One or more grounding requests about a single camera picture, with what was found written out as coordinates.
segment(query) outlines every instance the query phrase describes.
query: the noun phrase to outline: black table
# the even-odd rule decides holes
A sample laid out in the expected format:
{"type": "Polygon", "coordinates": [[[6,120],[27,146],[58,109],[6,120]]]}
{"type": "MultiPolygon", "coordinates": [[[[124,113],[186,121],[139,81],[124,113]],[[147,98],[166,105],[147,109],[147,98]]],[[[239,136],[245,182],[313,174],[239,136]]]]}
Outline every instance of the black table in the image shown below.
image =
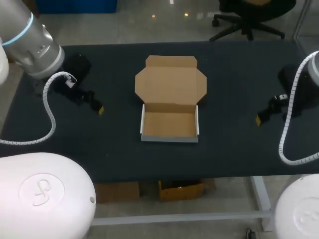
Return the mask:
{"type": "MultiPolygon", "coordinates": [[[[68,46],[92,69],[82,87],[104,103],[99,117],[88,105],[76,106],[59,94],[49,96],[57,121],[54,135],[31,146],[0,145],[0,156],[51,152],[78,162],[94,182],[191,179],[319,173],[319,160],[288,166],[278,156],[281,115],[257,127],[256,113],[273,95],[284,93],[277,73],[301,56],[289,41],[219,41],[68,46]],[[149,55],[190,55],[207,76],[207,96],[199,105],[198,144],[140,140],[142,102],[135,95],[135,74],[149,55]]],[[[286,156],[298,159],[319,150],[319,110],[294,119],[286,156]]],[[[1,138],[33,140],[50,130],[42,99],[24,75],[6,118],[1,138]]]]}

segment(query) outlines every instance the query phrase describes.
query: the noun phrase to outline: office chair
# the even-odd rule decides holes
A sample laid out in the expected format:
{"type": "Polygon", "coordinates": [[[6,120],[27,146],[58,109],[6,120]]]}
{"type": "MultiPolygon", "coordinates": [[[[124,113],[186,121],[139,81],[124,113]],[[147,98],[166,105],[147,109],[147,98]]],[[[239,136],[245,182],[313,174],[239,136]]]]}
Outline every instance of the office chair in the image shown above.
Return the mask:
{"type": "Polygon", "coordinates": [[[296,0],[269,0],[264,5],[255,4],[257,0],[228,0],[227,9],[239,16],[229,16],[215,14],[212,21],[213,27],[219,26],[219,19],[229,21],[233,25],[210,38],[209,41],[215,41],[221,37],[229,35],[235,31],[241,30],[242,35],[246,35],[248,40],[254,40],[252,29],[265,31],[285,38],[285,34],[270,26],[262,24],[264,21],[269,21],[289,12],[295,5],[296,0]]]}

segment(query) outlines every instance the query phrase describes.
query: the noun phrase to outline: blue cabinet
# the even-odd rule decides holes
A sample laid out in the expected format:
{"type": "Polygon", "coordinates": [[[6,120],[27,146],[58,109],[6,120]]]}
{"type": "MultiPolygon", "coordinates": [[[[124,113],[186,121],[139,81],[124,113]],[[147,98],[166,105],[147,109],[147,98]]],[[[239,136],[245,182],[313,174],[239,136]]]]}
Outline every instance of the blue cabinet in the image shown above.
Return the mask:
{"type": "Polygon", "coordinates": [[[117,0],[36,0],[39,13],[113,13],[117,0]]]}

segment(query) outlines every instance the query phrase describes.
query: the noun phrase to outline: robot logo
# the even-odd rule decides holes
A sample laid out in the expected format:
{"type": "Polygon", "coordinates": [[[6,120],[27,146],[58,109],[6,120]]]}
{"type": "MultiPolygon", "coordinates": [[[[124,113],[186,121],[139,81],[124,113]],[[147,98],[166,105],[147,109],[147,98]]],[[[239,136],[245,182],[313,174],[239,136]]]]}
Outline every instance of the robot logo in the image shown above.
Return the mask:
{"type": "Polygon", "coordinates": [[[294,210],[294,221],[303,234],[319,236],[319,198],[310,197],[300,201],[294,210]]]}
{"type": "Polygon", "coordinates": [[[50,183],[47,180],[42,179],[38,182],[38,187],[41,192],[36,193],[35,196],[40,197],[40,200],[38,200],[38,198],[34,200],[33,205],[35,207],[41,206],[50,200],[50,194],[48,194],[51,189],[50,183]]]}
{"type": "Polygon", "coordinates": [[[19,190],[19,198],[33,210],[46,212],[64,198],[64,185],[52,174],[40,173],[27,178],[19,190]]]}

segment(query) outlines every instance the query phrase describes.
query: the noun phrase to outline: cable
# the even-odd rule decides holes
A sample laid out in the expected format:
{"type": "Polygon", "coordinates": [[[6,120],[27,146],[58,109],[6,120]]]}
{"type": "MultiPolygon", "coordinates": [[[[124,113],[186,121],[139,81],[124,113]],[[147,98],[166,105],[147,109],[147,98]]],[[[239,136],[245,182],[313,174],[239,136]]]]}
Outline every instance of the cable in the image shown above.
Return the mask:
{"type": "Polygon", "coordinates": [[[45,83],[45,86],[43,88],[42,99],[43,99],[43,104],[44,104],[45,110],[48,113],[48,115],[50,117],[50,120],[51,120],[51,130],[50,130],[50,132],[46,136],[44,136],[42,138],[39,138],[39,139],[36,139],[36,140],[32,140],[32,141],[17,142],[17,141],[8,141],[8,140],[0,139],[0,143],[9,144],[9,145],[31,145],[31,144],[41,143],[41,142],[47,140],[48,138],[50,138],[53,135],[53,133],[55,131],[55,128],[56,128],[56,123],[55,123],[55,118],[53,116],[53,113],[52,113],[52,111],[50,109],[50,106],[49,106],[49,103],[48,103],[48,91],[49,91],[49,87],[52,84],[52,82],[55,79],[57,79],[58,77],[60,77],[60,76],[64,76],[68,80],[71,80],[72,77],[75,79],[75,77],[72,76],[70,73],[61,71],[61,72],[57,72],[57,73],[53,74],[50,77],[50,79],[45,83]]]}
{"type": "Polygon", "coordinates": [[[291,160],[287,159],[284,155],[284,144],[285,144],[285,139],[286,139],[286,135],[287,135],[290,120],[291,120],[291,115],[293,112],[294,99],[295,99],[295,94],[296,94],[296,89],[297,89],[297,84],[298,84],[298,80],[300,77],[300,73],[303,70],[304,66],[308,63],[308,61],[311,58],[313,58],[318,52],[319,51],[316,51],[316,52],[310,54],[309,56],[307,56],[305,58],[305,60],[302,61],[302,63],[300,64],[300,66],[296,72],[293,86],[292,86],[291,93],[290,93],[286,122],[285,122],[284,130],[283,130],[283,134],[281,135],[281,139],[279,142],[279,156],[284,163],[291,165],[291,166],[305,164],[305,163],[314,161],[314,160],[319,158],[319,152],[315,153],[311,156],[308,156],[308,157],[305,157],[305,158],[302,158],[299,160],[295,160],[295,161],[291,161],[291,160]]]}

